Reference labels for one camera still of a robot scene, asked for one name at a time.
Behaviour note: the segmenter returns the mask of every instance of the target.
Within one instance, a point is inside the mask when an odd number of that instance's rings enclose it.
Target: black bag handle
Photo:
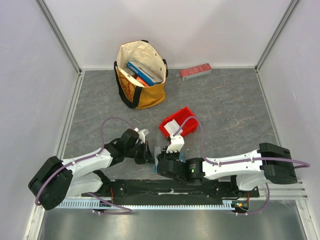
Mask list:
[[[162,59],[162,61],[165,65],[165,77],[168,77],[169,71],[168,71],[167,61],[164,58]]]
[[[134,90],[134,94],[133,94],[133,102],[129,101],[129,99],[125,95],[124,90],[121,87],[121,84],[120,84],[120,81],[119,81],[119,77],[118,77],[118,74],[117,74],[117,67],[118,67],[117,61],[114,61],[113,69],[114,69],[114,73],[115,73],[116,83],[118,84],[119,95],[121,97],[121,100],[124,102],[125,105],[128,106],[128,108],[134,109],[134,108],[138,107],[138,105],[139,105],[139,100],[140,100],[140,95],[141,95],[141,92],[142,92],[142,87],[135,86],[135,90]]]

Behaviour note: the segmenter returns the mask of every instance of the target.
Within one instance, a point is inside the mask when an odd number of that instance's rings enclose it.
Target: printed logo on bag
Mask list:
[[[125,77],[119,77],[120,85],[124,91],[124,94],[128,98],[130,102],[134,101],[134,94],[136,90],[136,86],[133,85],[128,79]]]

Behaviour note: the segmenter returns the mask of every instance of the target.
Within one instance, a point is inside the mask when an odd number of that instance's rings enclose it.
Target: orange book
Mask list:
[[[150,87],[148,84],[146,84],[146,82],[145,81],[143,81],[140,77],[136,77],[136,80],[139,82],[139,83],[141,83],[143,86],[145,86],[145,87]]]

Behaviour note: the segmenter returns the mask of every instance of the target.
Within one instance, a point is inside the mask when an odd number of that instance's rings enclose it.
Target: blue book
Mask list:
[[[140,77],[146,84],[153,86],[155,84],[161,84],[163,81],[150,71],[145,65],[137,61],[129,61],[126,66]]]

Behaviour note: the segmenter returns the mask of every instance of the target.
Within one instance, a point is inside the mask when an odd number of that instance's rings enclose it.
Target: red box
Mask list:
[[[194,113],[187,107],[185,106],[181,110],[175,112],[174,114],[166,117],[163,122],[160,124],[159,129],[163,133],[163,135],[167,138],[170,136],[170,134],[167,132],[165,129],[165,125],[168,122],[171,122],[173,119],[179,124],[179,126],[182,125],[182,123],[187,119],[187,117],[190,116],[196,116]],[[181,133],[182,137],[187,136],[190,133],[194,133],[197,130],[198,127],[198,122],[195,119],[189,119],[185,125],[182,127],[183,132]]]

